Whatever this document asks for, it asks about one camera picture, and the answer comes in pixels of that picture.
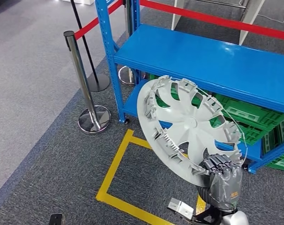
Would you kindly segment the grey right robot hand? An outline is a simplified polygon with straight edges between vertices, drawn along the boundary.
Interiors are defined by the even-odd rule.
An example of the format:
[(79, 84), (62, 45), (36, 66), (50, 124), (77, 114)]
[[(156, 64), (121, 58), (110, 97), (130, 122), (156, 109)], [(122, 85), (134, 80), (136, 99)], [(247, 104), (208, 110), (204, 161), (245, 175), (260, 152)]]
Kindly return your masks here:
[(213, 154), (205, 157), (201, 164), (208, 170), (209, 186), (196, 189), (205, 203), (221, 211), (236, 211), (242, 189), (241, 166), (228, 156)]

